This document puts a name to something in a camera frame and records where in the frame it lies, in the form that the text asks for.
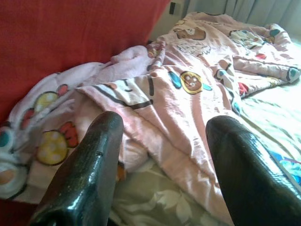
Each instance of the crumpled blanket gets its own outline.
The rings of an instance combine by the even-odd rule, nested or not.
[[[110,110],[124,121],[119,161],[127,171],[150,155],[213,216],[233,224],[205,126],[217,115],[238,118],[232,110],[239,114],[242,97],[298,79],[292,46],[275,24],[192,13],[147,48],[48,76],[1,128],[0,196],[39,202],[92,120]]]

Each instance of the white curtain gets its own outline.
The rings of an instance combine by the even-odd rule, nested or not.
[[[228,14],[259,26],[276,23],[301,37],[301,0],[190,0],[187,12]]]

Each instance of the red couch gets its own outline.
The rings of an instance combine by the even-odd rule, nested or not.
[[[168,2],[0,1],[0,122],[47,75],[145,45]],[[26,225],[34,209],[0,200],[0,225]]]

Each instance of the wall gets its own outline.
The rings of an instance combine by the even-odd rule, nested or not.
[[[164,10],[161,18],[158,20],[156,26],[152,30],[150,34],[150,40],[155,41],[158,36],[162,34],[167,34],[175,23],[181,20],[185,14],[189,4],[189,0],[172,0],[171,2],[175,2],[176,6],[174,9],[174,14],[169,14],[170,3]]]
[[[190,0],[187,13],[206,12],[211,14],[223,14],[228,0]]]
[[[301,41],[301,1],[293,1],[287,11],[289,11],[289,16],[287,16],[280,25],[289,32],[290,36]]]

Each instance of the cartoon print blanket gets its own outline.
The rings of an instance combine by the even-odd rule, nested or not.
[[[275,24],[193,13],[147,48],[46,77],[0,129],[0,197],[39,202],[92,120],[110,110],[124,121],[119,161],[127,171],[151,155],[206,210],[232,224],[206,123],[221,114],[238,118],[232,110],[240,112],[241,97],[296,80],[301,67],[292,46]]]

